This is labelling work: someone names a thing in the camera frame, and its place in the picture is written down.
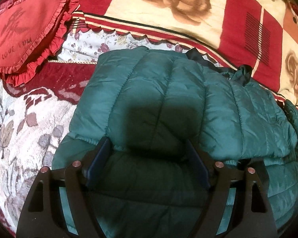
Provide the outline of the green quilted puffer jacket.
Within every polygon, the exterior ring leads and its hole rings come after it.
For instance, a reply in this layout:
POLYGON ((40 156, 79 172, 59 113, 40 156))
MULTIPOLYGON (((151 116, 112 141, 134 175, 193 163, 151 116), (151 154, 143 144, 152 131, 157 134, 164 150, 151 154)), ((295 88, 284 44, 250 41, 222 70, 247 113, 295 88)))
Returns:
POLYGON ((298 108, 280 105, 243 68, 222 73, 197 56, 145 47, 98 58, 53 169, 113 144, 91 210, 107 237, 185 237, 209 194, 190 171, 192 140, 236 167, 261 159, 277 228, 298 213, 298 108))

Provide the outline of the floral white red bedspread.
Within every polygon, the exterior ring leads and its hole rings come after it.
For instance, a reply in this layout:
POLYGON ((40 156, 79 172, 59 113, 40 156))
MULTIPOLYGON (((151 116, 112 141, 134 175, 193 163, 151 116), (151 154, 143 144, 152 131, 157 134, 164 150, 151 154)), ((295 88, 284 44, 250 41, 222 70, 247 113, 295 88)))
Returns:
POLYGON ((98 57, 108 51, 145 46, 184 53, 176 41, 149 41, 117 32, 70 32, 60 53, 28 83, 0 81, 0 223, 14 235, 38 170, 50 166, 98 57))

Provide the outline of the red heart ruffled pillow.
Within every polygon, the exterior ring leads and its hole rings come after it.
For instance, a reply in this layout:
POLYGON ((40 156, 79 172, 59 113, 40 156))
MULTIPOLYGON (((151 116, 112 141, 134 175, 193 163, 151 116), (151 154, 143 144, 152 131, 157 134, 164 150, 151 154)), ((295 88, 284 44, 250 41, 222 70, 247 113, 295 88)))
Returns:
POLYGON ((0 79, 12 86, 34 78, 64 43, 79 0, 6 0, 0 4, 0 79))

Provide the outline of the red checkered rose blanket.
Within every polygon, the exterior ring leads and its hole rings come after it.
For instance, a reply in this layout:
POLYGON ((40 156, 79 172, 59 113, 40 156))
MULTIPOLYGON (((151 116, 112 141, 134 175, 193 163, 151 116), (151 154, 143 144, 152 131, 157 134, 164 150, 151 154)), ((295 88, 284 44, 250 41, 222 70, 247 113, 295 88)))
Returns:
POLYGON ((298 107, 296 0, 80 0, 78 28, 114 30, 196 48, 298 107))

